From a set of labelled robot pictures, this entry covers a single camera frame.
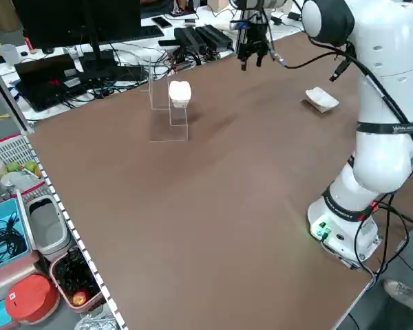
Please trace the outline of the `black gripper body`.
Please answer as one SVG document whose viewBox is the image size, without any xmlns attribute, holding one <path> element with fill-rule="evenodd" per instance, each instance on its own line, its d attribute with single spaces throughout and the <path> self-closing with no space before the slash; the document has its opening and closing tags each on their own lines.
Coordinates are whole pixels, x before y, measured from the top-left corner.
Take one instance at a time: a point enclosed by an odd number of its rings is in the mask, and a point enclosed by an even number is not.
<svg viewBox="0 0 413 330">
<path fill-rule="evenodd" d="M 268 53 L 266 24 L 241 25 L 237 34 L 236 53 L 238 56 L 265 56 Z"/>
</svg>

